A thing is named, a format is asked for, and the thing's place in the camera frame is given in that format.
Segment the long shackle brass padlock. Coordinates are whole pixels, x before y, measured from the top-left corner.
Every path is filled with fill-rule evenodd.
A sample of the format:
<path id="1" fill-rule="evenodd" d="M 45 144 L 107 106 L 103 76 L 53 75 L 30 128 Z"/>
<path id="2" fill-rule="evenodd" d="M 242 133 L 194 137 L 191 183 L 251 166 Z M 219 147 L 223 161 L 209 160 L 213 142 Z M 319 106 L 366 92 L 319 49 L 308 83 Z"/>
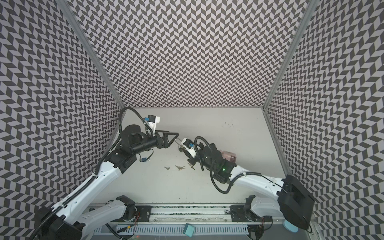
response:
<path id="1" fill-rule="evenodd" d="M 183 146 L 182 146 L 181 140 L 180 140 L 179 138 L 177 138 L 177 139 L 175 140 L 175 142 L 176 142 L 177 145 L 178 145 L 178 149 L 179 149 L 179 151 L 182 152 L 182 151 L 183 151 Z"/>

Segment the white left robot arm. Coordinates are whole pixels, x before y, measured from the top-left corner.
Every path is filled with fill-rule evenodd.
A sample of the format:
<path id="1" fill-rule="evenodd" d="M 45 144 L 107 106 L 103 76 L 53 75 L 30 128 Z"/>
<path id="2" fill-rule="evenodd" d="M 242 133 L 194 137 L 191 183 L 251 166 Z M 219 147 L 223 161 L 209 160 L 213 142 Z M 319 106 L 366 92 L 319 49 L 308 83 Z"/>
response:
<path id="1" fill-rule="evenodd" d="M 135 202 L 120 196 L 111 203 L 85 213 L 92 201 L 122 176 L 142 152 L 169 148 L 178 133 L 157 130 L 160 117 L 143 118 L 135 109 L 124 107 L 118 118 L 119 135 L 102 156 L 92 173 L 73 192 L 35 213 L 36 226 L 31 240 L 81 240 L 95 229 L 122 217 L 134 218 Z"/>

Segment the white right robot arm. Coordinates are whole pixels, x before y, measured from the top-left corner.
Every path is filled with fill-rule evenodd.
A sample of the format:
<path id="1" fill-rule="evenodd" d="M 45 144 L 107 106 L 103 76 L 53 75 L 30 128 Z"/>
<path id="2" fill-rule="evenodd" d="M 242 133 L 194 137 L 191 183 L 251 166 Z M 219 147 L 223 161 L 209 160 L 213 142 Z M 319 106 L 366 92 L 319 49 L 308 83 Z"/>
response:
<path id="1" fill-rule="evenodd" d="M 224 158 L 214 143 L 208 143 L 201 136 L 183 139 L 180 151 L 191 165 L 199 163 L 202 170 L 209 171 L 210 180 L 219 193 L 226 195 L 234 186 L 252 190 L 254 194 L 244 204 L 249 220 L 266 216 L 285 218 L 291 225 L 311 231 L 316 199 L 295 176 L 277 178 L 246 170 Z"/>

